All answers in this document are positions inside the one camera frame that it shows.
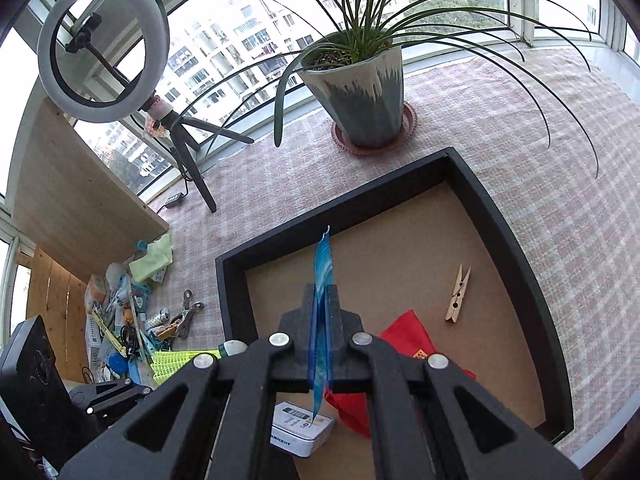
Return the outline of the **yellow green shuttlecock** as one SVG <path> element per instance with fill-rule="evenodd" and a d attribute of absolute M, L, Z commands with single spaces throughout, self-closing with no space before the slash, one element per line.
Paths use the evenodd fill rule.
<path fill-rule="evenodd" d="M 212 350 L 157 351 L 152 355 L 151 370 L 153 380 L 157 385 L 161 385 L 199 354 L 209 354 L 216 359 L 223 359 L 243 353 L 247 348 L 248 345 L 244 344 L 244 342 L 231 339 L 220 344 L 217 349 Z"/>

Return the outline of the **wooden clothespin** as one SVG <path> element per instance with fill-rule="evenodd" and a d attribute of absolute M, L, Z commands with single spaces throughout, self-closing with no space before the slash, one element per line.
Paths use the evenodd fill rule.
<path fill-rule="evenodd" d="M 471 275 L 471 269 L 465 269 L 460 264 L 457 279 L 454 283 L 454 290 L 452 291 L 448 308 L 445 314 L 445 321 L 455 323 L 458 320 L 459 314 L 462 308 L 462 302 L 466 292 L 466 288 L 469 285 L 469 279 Z"/>

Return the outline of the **black tray with cork base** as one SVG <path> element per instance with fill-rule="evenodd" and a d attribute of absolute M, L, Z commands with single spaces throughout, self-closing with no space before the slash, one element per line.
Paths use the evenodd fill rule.
<path fill-rule="evenodd" d="M 327 226 L 332 285 L 365 332 L 380 338 L 413 310 L 437 350 L 431 356 L 454 361 L 556 448 L 573 428 L 558 334 L 518 241 L 453 148 L 221 255 L 216 277 L 227 337 L 248 346 L 262 338 L 288 341 L 278 330 L 282 315 L 299 308 L 305 287 L 314 286 L 314 251 Z M 445 314 L 460 264 L 471 275 L 451 323 Z"/>

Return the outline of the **white metal tin box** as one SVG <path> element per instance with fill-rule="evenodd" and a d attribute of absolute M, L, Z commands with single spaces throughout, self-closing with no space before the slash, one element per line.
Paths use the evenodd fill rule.
<path fill-rule="evenodd" d="M 270 444 L 300 458 L 308 458 L 329 439 L 335 420 L 292 403 L 280 402 L 273 412 Z"/>

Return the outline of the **red fabric pouch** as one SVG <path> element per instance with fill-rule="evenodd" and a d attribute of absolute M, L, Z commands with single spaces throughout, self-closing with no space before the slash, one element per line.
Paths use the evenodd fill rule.
<path fill-rule="evenodd" d="M 380 338 L 404 356 L 426 360 L 437 353 L 430 336 L 416 316 L 408 310 L 380 333 Z M 368 401 L 364 393 L 335 393 L 326 390 L 324 400 L 335 408 L 340 421 L 350 430 L 370 439 Z"/>

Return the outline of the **wooden board panel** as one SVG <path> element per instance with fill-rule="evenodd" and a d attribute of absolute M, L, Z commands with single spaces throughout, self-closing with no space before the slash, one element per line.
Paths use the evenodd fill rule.
<path fill-rule="evenodd" d="M 16 226 L 81 281 L 130 257 L 168 223 L 88 148 L 63 113 L 44 99 L 28 129 L 12 207 Z"/>

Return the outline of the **green sponge cloth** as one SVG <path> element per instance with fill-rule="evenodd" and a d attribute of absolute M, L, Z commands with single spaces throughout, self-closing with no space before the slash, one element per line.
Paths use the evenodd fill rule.
<path fill-rule="evenodd" d="M 129 263 L 132 278 L 142 283 L 156 272 L 167 268 L 172 263 L 171 235 L 165 233 L 155 242 L 146 246 L 145 254 Z"/>

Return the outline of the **potted green plant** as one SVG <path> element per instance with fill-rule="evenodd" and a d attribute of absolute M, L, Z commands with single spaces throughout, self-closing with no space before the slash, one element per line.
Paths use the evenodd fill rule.
<path fill-rule="evenodd" d="M 511 18 L 538 25 L 527 13 L 508 6 L 442 6 L 442 0 L 412 0 L 390 12 L 395 0 L 330 0 L 342 17 L 333 32 L 299 51 L 288 52 L 273 98 L 274 144 L 281 144 L 286 85 L 293 75 L 305 86 L 342 130 L 358 146 L 377 148 L 400 133 L 404 109 L 404 64 L 401 51 L 420 44 L 440 44 L 491 62 L 514 81 L 529 76 L 522 61 L 471 40 L 476 30 L 454 24 L 455 13 L 478 14 L 494 24 L 482 35 L 497 38 Z"/>

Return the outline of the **pink plaid tablecloth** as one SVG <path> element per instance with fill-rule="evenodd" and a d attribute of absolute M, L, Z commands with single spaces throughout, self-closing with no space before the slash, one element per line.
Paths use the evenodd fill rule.
<path fill-rule="evenodd" d="M 480 58 L 409 75 L 418 115 L 410 139 L 356 157 L 331 138 L 320 107 L 292 119 L 281 144 L 265 134 L 206 174 L 218 205 L 197 192 L 169 223 L 174 261 L 153 309 L 178 309 L 185 290 L 206 304 L 191 339 L 222 339 L 216 258 L 363 183 L 451 146 L 506 218 L 547 300 L 570 378 L 582 452 L 617 414 L 639 404 L 639 110 L 597 65 L 566 49 L 535 49 L 539 89 Z"/>

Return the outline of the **black tripod stand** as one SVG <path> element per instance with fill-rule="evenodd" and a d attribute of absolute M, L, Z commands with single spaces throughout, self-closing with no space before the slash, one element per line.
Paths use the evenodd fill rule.
<path fill-rule="evenodd" d="M 134 78 L 133 81 L 130 81 L 116 67 L 108 62 L 102 53 L 92 44 L 92 33 L 101 23 L 102 18 L 96 12 L 91 12 L 82 22 L 77 22 L 76 25 L 78 29 L 74 32 L 70 42 L 66 44 L 65 51 L 68 53 L 77 53 L 80 50 L 87 50 L 125 90 L 132 90 L 140 75 Z M 141 109 L 151 116 L 153 126 L 162 126 L 168 131 L 169 139 L 171 140 L 169 151 L 171 155 L 175 157 L 184 182 L 188 183 L 192 181 L 198 189 L 198 192 L 200 192 L 209 211 L 216 212 L 217 204 L 191 153 L 192 150 L 198 152 L 201 145 L 193 139 L 191 133 L 186 130 L 186 126 L 202 128 L 205 131 L 213 133 L 214 136 L 224 136 L 225 138 L 244 144 L 253 144 L 254 140 L 249 136 L 243 136 L 230 129 L 212 125 L 198 118 L 184 117 L 178 114 L 168 102 L 164 101 L 157 94 L 147 99 Z"/>

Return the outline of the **blue marbled stick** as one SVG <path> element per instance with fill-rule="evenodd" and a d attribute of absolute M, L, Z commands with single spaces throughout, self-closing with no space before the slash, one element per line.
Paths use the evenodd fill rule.
<path fill-rule="evenodd" d="M 314 296 L 309 329 L 308 382 L 312 392 L 312 419 L 320 412 L 324 392 L 332 379 L 332 330 L 328 287 L 333 284 L 330 227 L 314 251 Z"/>

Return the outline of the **pink pot saucer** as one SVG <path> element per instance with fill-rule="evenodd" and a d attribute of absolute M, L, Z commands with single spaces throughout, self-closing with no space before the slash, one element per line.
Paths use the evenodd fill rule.
<path fill-rule="evenodd" d="M 389 151 L 393 151 L 395 148 L 399 148 L 402 144 L 408 142 L 413 133 L 416 131 L 417 123 L 418 118 L 416 117 L 416 110 L 410 103 L 404 102 L 400 133 L 398 134 L 398 136 L 396 136 L 395 139 L 382 146 L 378 146 L 377 148 L 369 148 L 368 146 L 358 146 L 356 144 L 353 144 L 352 141 L 348 140 L 347 136 L 342 133 L 342 130 L 336 122 L 332 122 L 330 131 L 333 142 L 341 150 L 359 157 L 378 156 Z"/>

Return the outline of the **silver metal clamp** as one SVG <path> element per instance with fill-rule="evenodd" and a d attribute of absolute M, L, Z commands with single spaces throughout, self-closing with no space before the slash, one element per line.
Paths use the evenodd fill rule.
<path fill-rule="evenodd" d="M 203 310 L 201 301 L 193 301 L 193 292 L 186 289 L 182 296 L 182 310 L 170 321 L 170 326 L 175 329 L 174 336 L 180 339 L 189 336 L 192 318 Z"/>

